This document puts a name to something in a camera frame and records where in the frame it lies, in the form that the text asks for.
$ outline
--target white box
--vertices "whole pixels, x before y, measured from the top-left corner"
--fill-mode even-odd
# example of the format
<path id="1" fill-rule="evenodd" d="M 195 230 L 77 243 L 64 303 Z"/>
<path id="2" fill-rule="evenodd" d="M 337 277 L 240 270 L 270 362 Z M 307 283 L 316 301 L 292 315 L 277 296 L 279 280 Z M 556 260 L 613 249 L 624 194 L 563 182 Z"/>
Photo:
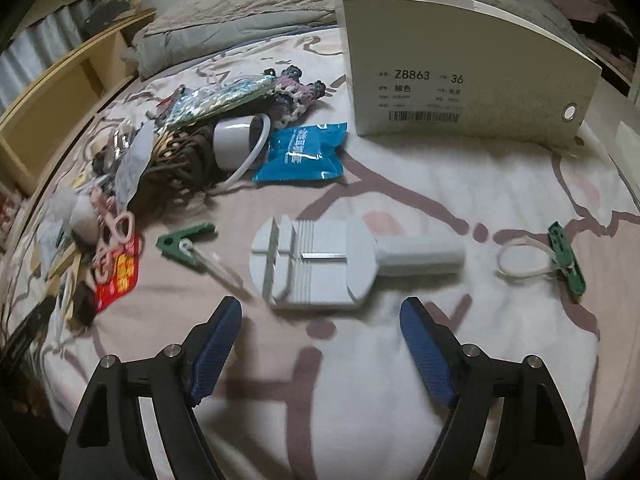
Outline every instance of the white box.
<path id="1" fill-rule="evenodd" d="M 336 12 L 361 136 L 460 133 L 568 146 L 600 76 L 565 41 L 473 0 L 336 0 Z"/>

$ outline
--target crocheted item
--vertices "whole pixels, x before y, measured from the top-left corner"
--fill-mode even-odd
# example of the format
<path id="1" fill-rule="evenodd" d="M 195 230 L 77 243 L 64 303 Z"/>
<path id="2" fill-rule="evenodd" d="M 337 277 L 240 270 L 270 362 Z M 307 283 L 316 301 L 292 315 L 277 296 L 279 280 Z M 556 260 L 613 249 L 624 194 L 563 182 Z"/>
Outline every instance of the crocheted item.
<path id="1" fill-rule="evenodd" d="M 270 68 L 264 71 L 264 75 L 275 76 L 276 72 Z M 267 115 L 277 130 L 297 121 L 313 101 L 324 96 L 326 86 L 322 81 L 303 85 L 300 77 L 302 70 L 290 65 L 276 79 L 273 95 L 268 99 Z"/>

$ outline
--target blue packet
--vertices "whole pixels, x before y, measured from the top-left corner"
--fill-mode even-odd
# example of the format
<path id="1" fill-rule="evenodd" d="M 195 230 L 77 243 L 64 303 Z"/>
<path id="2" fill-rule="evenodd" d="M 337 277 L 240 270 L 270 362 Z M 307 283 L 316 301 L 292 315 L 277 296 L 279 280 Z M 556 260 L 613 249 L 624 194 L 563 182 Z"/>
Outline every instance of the blue packet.
<path id="1" fill-rule="evenodd" d="M 254 182 L 329 180 L 342 174 L 335 149 L 342 144 L 347 123 L 294 126 L 275 130 L 267 160 L 254 174 Z"/>

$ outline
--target green clip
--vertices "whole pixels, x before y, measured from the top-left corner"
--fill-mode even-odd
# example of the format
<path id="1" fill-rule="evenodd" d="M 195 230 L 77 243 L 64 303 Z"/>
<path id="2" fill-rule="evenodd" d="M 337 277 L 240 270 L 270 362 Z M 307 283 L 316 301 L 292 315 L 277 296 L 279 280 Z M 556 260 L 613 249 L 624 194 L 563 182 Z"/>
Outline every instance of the green clip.
<path id="1" fill-rule="evenodd" d="M 575 257 L 566 233 L 558 222 L 554 222 L 549 228 L 549 244 L 556 254 L 556 264 L 558 264 L 560 272 L 564 274 L 569 290 L 575 296 L 583 295 L 587 290 L 587 283 L 584 281 L 578 259 Z"/>
<path id="2" fill-rule="evenodd" d="M 174 231 L 173 233 L 162 235 L 158 238 L 156 247 L 162 251 L 162 256 L 175 260 L 187 267 L 191 267 L 191 269 L 202 270 L 202 265 L 198 260 L 180 250 L 180 240 L 188 238 L 193 241 L 194 238 L 207 234 L 215 234 L 215 232 L 216 226 L 214 224 L 204 222 L 193 227 L 182 229 L 181 231 Z"/>

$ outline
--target bed sheet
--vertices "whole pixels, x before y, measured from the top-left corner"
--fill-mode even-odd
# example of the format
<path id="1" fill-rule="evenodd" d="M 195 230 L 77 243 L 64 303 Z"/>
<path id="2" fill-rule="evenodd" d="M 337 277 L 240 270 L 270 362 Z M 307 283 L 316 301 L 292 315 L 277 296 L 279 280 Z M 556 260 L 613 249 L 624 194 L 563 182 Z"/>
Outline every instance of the bed sheet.
<path id="1" fill-rule="evenodd" d="M 63 352 L 53 351 L 51 329 L 44 345 L 34 349 L 58 423 L 70 427 L 103 355 L 114 353 L 123 361 L 155 355 L 182 341 L 229 293 L 211 277 L 164 259 L 153 247 L 159 235 L 213 221 L 220 235 L 206 248 L 250 283 L 251 240 L 271 216 L 355 214 L 377 235 L 459 237 L 465 271 L 460 279 L 379 279 L 361 309 L 334 315 L 276 314 L 257 294 L 237 292 L 244 310 L 241 334 L 214 395 L 196 409 L 228 478 L 416 478 L 445 413 L 426 393 L 399 331 L 399 307 L 411 295 L 461 342 L 476 343 L 492 357 L 521 361 L 540 355 L 567 406 L 588 478 L 600 478 L 638 427 L 634 269 L 640 216 L 588 128 L 580 133 L 584 146 L 571 154 L 472 137 L 358 137 L 339 31 L 330 29 L 234 49 L 119 98 L 85 134 L 61 182 L 74 177 L 82 161 L 78 153 L 96 131 L 125 117 L 143 121 L 145 111 L 179 84 L 195 88 L 213 72 L 224 81 L 290 63 L 303 70 L 304 81 L 327 83 L 327 96 L 305 123 L 350 125 L 343 178 L 309 187 L 256 188 L 246 182 L 223 196 L 196 198 L 187 209 L 171 208 L 148 224 L 136 288 L 84 335 L 65 339 Z M 496 272 L 501 245 L 522 234 L 542 238 L 555 220 L 572 239 L 588 283 L 580 303 L 556 280 L 514 284 Z M 44 293 L 42 280 L 27 265 L 20 270 L 33 250 L 30 235 L 11 263 L 17 280 L 11 327 Z M 171 478 L 149 402 L 142 411 L 159 478 Z M 495 406 L 476 462 L 481 473 L 498 418 Z"/>

